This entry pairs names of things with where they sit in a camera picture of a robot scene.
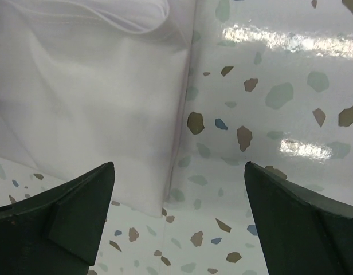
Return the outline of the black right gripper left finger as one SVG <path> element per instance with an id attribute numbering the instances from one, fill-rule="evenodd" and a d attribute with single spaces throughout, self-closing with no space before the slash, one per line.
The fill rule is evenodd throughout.
<path id="1" fill-rule="evenodd" d="M 96 261 L 114 182 L 108 162 L 0 207 L 0 274 L 87 274 Z"/>

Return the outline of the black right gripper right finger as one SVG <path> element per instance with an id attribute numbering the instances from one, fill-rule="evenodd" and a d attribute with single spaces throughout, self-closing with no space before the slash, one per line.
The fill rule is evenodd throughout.
<path id="1" fill-rule="evenodd" d="M 269 274 L 353 274 L 353 206 L 253 162 L 244 180 Z"/>

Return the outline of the white t shirt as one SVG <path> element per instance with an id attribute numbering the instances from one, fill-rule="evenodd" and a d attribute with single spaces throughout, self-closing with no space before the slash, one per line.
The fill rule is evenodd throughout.
<path id="1" fill-rule="evenodd" d="M 63 180 L 105 162 L 113 198 L 162 214 L 195 1 L 0 1 L 0 157 Z"/>

